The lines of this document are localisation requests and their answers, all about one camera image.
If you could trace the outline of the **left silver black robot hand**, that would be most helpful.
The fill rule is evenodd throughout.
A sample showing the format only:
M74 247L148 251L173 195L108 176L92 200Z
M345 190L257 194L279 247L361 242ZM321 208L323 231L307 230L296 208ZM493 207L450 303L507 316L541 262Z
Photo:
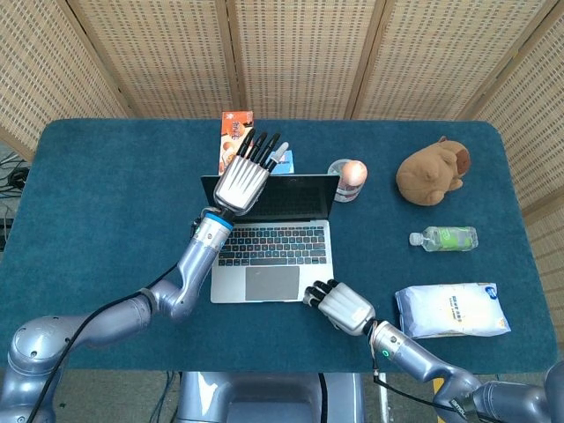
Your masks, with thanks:
M228 220L247 214L263 192L267 179L289 148L274 133L261 133L254 139L256 131L251 130L242 140L234 158L219 177L213 191L215 207L219 215Z

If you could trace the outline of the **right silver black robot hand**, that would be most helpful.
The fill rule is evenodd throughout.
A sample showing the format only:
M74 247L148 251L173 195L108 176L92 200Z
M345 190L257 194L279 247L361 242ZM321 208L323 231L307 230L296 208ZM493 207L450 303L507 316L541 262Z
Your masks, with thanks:
M302 301L351 336L367 336L375 322L374 306L347 284L335 279L315 281L305 289Z

